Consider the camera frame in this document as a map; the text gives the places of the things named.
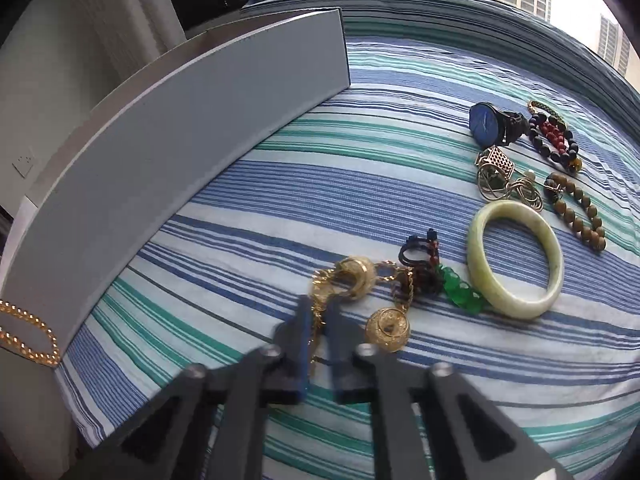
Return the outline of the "silver ring jewelry cluster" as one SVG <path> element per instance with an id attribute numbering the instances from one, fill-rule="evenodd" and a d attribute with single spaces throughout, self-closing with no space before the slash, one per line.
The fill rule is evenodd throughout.
<path id="1" fill-rule="evenodd" d="M 475 167 L 478 190 L 488 202 L 516 198 L 534 211 L 541 212 L 544 208 L 535 173 L 518 170 L 500 148 L 492 146 L 479 152 Z"/>

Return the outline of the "black blue-faced wristwatch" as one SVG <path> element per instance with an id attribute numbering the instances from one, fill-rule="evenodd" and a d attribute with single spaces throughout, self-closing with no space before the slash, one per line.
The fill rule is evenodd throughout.
<path id="1" fill-rule="evenodd" d="M 479 102 L 469 109 L 469 129 L 484 150 L 515 142 L 529 130 L 529 122 L 521 113 L 503 112 L 491 103 Z"/>

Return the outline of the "gold braided bangle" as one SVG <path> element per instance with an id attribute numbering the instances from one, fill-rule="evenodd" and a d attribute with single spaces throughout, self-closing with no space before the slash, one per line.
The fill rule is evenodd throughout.
<path id="1" fill-rule="evenodd" d="M 547 117 L 554 117 L 559 124 L 565 125 L 564 118 L 551 106 L 544 104 L 543 102 L 537 100 L 529 100 L 526 104 L 526 107 L 529 113 L 532 115 L 542 113 Z"/>

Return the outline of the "blue striped bed sheet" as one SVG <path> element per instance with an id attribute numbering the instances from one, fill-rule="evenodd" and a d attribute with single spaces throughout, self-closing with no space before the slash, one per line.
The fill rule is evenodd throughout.
<path id="1" fill-rule="evenodd" d="M 350 86 L 209 182 L 98 301 L 55 376 L 99 444 L 184 366 L 228 365 L 292 315 L 315 270 L 397 256 L 438 232 L 466 271 L 484 204 L 470 107 L 550 105 L 579 146 L 576 180 L 603 252 L 553 210 L 565 280 L 533 322 L 416 300 L 401 357 L 457 367 L 577 479 L 601 479 L 639 420 L 639 96 L 564 32 L 492 0 L 250 0 L 249 14 L 343 13 Z"/>

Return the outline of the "white cardboard box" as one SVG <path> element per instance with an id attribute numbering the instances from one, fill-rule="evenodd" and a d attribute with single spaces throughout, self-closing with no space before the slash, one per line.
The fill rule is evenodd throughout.
<path id="1" fill-rule="evenodd" d="M 47 366 L 206 183 L 350 83 L 337 8 L 204 30 L 123 82 L 24 196 L 1 259 L 1 343 Z"/>

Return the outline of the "white wall socket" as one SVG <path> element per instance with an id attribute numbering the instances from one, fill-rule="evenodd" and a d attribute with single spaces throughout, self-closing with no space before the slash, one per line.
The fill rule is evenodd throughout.
<path id="1" fill-rule="evenodd" d="M 36 166 L 36 163 L 37 157 L 28 146 L 24 148 L 24 150 L 21 150 L 13 159 L 12 167 L 23 179 L 26 179 Z"/>

